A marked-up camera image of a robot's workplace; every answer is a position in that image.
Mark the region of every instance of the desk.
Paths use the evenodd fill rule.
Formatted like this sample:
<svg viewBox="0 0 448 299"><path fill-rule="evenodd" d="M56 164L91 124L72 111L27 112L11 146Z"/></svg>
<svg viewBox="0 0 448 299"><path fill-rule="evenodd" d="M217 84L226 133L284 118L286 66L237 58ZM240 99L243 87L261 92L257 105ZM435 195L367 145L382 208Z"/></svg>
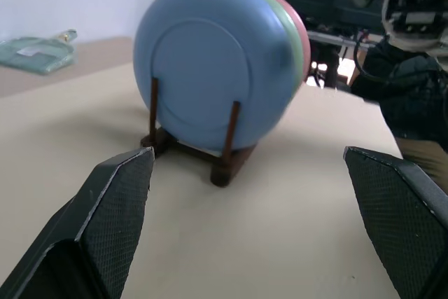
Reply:
<svg viewBox="0 0 448 299"><path fill-rule="evenodd" d="M92 168L138 146L148 112L126 64L1 98L0 123L3 282ZM123 298L398 299L346 145L399 156L377 106L303 86L230 187L212 186L198 160L157 159Z"/></svg>

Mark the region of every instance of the plate stand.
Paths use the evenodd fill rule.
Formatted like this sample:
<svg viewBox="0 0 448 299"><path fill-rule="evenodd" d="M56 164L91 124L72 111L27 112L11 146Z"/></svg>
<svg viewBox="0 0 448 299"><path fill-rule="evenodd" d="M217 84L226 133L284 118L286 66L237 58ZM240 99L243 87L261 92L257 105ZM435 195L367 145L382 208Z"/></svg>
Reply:
<svg viewBox="0 0 448 299"><path fill-rule="evenodd" d="M170 133L163 129L163 127L156 129L157 102L158 79L152 78L149 135L140 141L141 146L153 147L156 158L162 155L168 148L175 148L193 157L206 160L211 163L210 181L212 184L218 187L227 187L256 147L256 145L253 145L248 148L232 150L232 142L237 127L241 104L239 102L233 102L224 148L220 156L215 156L180 143L178 139L170 135Z"/></svg>

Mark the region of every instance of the table surface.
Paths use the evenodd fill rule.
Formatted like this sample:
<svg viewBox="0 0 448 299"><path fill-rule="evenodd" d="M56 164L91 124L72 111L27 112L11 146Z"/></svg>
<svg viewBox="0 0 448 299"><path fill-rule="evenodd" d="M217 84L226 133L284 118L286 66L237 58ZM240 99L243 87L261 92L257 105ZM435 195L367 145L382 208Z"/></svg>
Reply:
<svg viewBox="0 0 448 299"><path fill-rule="evenodd" d="M0 282L93 167L139 145L132 65L0 99ZM398 299L363 227L345 146L399 156L379 108L304 86L232 185L157 159L123 298Z"/></svg>

